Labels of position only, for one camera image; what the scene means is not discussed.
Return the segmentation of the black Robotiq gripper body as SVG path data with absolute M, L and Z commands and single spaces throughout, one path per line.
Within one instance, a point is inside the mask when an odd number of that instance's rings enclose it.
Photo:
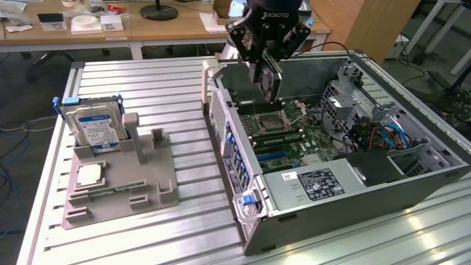
M 284 38 L 299 23 L 301 1 L 247 1 L 244 18 L 253 39 Z

